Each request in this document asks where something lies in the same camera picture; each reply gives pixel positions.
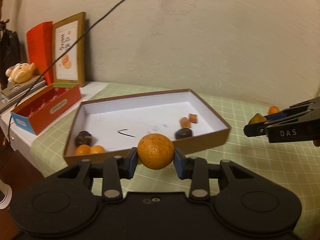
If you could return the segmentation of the person right hand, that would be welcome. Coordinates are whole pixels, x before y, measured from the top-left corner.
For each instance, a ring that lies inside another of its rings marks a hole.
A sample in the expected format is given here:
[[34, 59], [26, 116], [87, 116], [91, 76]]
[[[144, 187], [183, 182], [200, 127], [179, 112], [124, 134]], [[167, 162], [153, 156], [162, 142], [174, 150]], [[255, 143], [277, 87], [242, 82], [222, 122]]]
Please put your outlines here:
[[320, 146], [320, 140], [314, 140], [313, 144], [314, 144], [314, 146], [319, 147]]

